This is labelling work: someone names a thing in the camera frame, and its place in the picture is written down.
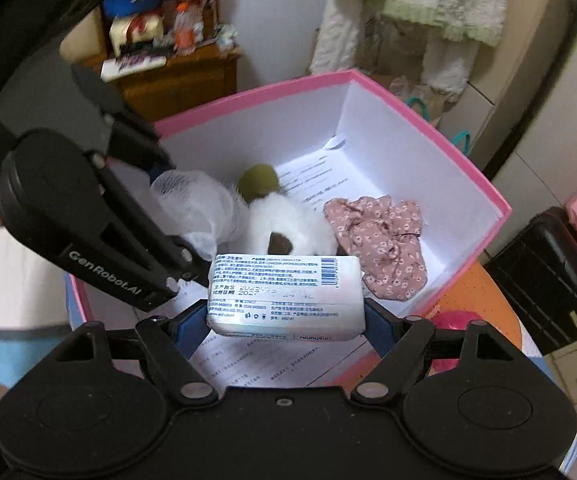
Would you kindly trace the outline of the white mesh bath sponge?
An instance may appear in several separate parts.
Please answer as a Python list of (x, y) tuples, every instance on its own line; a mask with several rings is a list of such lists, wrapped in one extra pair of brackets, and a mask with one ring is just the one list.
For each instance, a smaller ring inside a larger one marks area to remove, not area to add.
[(168, 170), (151, 193), (171, 235), (180, 236), (200, 258), (212, 261), (224, 244), (235, 242), (248, 221), (248, 206), (233, 186), (203, 171)]

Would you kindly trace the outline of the red strawberry plush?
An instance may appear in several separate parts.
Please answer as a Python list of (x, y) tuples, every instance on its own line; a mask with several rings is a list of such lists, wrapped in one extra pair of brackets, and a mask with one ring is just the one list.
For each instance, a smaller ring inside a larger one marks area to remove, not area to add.
[[(438, 330), (466, 330), (470, 324), (487, 325), (482, 315), (473, 311), (441, 311), (431, 317), (431, 321)], [(430, 374), (441, 374), (454, 370), (459, 364), (459, 353), (455, 358), (436, 359), (432, 362)]]

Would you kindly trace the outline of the small white tissue pack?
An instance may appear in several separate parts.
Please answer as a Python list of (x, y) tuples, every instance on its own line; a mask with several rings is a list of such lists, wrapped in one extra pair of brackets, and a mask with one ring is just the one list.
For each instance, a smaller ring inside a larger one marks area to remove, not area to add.
[(366, 329), (359, 260), (220, 255), (211, 266), (206, 321), (222, 336), (354, 339)]

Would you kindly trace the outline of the pink floral cloth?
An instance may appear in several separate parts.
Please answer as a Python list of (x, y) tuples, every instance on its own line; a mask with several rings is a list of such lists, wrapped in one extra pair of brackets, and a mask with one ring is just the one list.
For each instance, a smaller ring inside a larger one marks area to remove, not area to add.
[(413, 200), (334, 198), (323, 207), (339, 247), (359, 259), (363, 281), (383, 300), (408, 301), (424, 288), (423, 219)]

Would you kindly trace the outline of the green round soft ball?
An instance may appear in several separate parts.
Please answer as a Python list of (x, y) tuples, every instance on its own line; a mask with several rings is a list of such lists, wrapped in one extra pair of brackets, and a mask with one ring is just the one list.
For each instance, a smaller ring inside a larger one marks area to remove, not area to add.
[(271, 165), (258, 164), (248, 168), (238, 180), (238, 192), (246, 203), (280, 191), (278, 174)]

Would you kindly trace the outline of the brown wooden cabinet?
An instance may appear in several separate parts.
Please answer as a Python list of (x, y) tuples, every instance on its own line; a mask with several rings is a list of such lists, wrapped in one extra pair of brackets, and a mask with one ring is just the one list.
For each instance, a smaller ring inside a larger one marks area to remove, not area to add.
[(111, 81), (124, 100), (148, 122), (159, 122), (238, 91), (240, 47), (215, 44), (190, 55), (170, 56), (164, 66)]

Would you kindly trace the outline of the white panda plush toy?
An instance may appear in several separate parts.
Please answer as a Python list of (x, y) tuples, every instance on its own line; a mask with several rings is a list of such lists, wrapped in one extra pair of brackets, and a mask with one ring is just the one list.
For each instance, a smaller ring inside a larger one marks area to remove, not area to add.
[(246, 226), (232, 248), (249, 255), (335, 256), (339, 243), (322, 212), (271, 193), (249, 204)]

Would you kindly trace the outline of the pink storage box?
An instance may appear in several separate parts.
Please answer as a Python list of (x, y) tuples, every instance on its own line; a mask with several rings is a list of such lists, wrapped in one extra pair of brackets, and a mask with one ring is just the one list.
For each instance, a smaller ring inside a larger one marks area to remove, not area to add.
[[(389, 195), (422, 212), (427, 266), (422, 292), (383, 301), (397, 316), (423, 315), (475, 262), (511, 207), (445, 136), (400, 99), (353, 70), (304, 77), (241, 92), (156, 122), (174, 166), (235, 183), (250, 166), (286, 162), (324, 148), (334, 136), (358, 174), (353, 192), (334, 198)], [(66, 309), (72, 327), (90, 320), (131, 328), (147, 314), (71, 276)]]

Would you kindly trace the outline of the black suitcase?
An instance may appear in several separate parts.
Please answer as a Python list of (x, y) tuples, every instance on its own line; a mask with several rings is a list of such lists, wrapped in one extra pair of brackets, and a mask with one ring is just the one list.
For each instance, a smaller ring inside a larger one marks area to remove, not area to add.
[(563, 208), (537, 214), (485, 269), (541, 353), (577, 341), (577, 233)]

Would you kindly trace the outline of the printed paper sheet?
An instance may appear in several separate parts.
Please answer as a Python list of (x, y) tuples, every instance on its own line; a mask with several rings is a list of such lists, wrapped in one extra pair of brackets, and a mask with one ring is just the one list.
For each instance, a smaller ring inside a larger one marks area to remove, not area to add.
[[(351, 194), (348, 183), (358, 171), (342, 151), (343, 139), (279, 167), (288, 196), (320, 211), (330, 198)], [(374, 360), (366, 338), (346, 342), (280, 342), (210, 334), (191, 359), (209, 381), (222, 390), (237, 387), (349, 388), (363, 367)]]

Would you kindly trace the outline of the brown paper bag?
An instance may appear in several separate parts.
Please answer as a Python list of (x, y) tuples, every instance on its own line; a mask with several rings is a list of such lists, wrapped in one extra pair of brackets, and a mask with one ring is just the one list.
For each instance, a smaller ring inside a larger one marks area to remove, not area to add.
[(436, 127), (444, 113), (446, 97), (425, 84), (414, 84), (406, 76), (371, 74), (370, 78)]

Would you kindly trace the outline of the cream knitted cardigan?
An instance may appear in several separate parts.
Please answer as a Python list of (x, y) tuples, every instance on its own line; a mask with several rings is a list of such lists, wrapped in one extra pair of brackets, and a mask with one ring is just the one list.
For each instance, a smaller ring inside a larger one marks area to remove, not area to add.
[(421, 80), (458, 101), (482, 46), (500, 42), (508, 0), (327, 0), (311, 58), (313, 75), (349, 70), (357, 62), (369, 18), (403, 25), (423, 49)]

